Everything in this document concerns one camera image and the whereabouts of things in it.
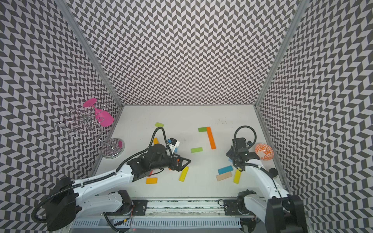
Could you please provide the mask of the light green block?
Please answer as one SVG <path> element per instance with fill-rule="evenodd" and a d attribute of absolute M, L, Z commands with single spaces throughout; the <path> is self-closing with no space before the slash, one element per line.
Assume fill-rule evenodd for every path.
<path fill-rule="evenodd" d="M 203 148 L 202 148 L 202 147 L 192 148 L 192 149 L 191 149 L 191 153 L 198 153 L 198 152 L 202 152 L 202 151 L 203 151 Z"/>

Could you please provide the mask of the teal block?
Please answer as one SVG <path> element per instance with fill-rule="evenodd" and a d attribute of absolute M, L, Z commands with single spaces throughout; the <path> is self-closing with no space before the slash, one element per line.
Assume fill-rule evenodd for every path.
<path fill-rule="evenodd" d="M 221 169 L 218 169 L 218 174 L 221 175 L 221 174 L 225 174 L 225 173 L 228 173 L 228 172 L 231 172 L 233 171 L 233 167 L 232 166 L 227 166 L 227 167 L 224 167 L 224 168 L 221 168 Z"/>

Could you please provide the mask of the orange block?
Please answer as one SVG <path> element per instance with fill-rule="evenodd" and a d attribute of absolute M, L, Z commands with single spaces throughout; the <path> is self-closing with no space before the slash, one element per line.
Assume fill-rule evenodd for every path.
<path fill-rule="evenodd" d="M 214 139 L 209 139 L 209 143 L 210 143 L 210 146 L 211 146 L 211 149 L 212 150 L 215 150 L 216 149 L 216 144 L 215 144 L 215 141 Z"/>
<path fill-rule="evenodd" d="M 213 134 L 212 134 L 212 131 L 211 131 L 211 127 L 207 127 L 207 134 L 208 134 L 208 138 L 210 141 L 213 141 Z"/>

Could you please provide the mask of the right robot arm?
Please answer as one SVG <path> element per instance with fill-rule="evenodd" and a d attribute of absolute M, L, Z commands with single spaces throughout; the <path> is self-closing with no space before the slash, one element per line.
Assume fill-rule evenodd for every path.
<path fill-rule="evenodd" d="M 264 168 L 259 156 L 250 152 L 246 139 L 232 139 L 226 153 L 233 166 L 248 173 L 258 184 L 260 193 L 245 190 L 237 196 L 237 209 L 241 214 L 254 214 L 268 233 L 307 233 L 303 200 L 283 189 L 274 176 Z"/>

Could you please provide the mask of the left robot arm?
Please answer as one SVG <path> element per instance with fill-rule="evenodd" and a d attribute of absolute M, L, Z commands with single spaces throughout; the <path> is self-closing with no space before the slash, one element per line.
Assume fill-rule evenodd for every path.
<path fill-rule="evenodd" d="M 150 145 L 123 160 L 115 170 L 80 180 L 63 178 L 35 206 L 31 218 L 36 223 L 45 223 L 49 231 L 56 231 L 81 215 L 127 213 L 132 204 L 127 191 L 102 193 L 148 177 L 153 170 L 181 172 L 191 160 L 176 154 L 175 148 L 170 143 Z"/>

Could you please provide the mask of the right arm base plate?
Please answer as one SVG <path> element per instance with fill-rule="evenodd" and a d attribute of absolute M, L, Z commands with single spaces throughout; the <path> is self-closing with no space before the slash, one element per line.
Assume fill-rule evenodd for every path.
<path fill-rule="evenodd" d="M 246 209 L 240 208 L 236 199 L 223 200 L 223 210 L 226 216 L 248 216 L 254 217 L 254 214 Z"/>

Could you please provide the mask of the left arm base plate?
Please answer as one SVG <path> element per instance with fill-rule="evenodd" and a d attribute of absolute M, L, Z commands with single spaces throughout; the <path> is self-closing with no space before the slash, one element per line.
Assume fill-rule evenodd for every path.
<path fill-rule="evenodd" d="M 106 212 L 108 216 L 144 216 L 148 206 L 148 200 L 132 200 L 130 204 L 123 204 L 115 212 Z"/>

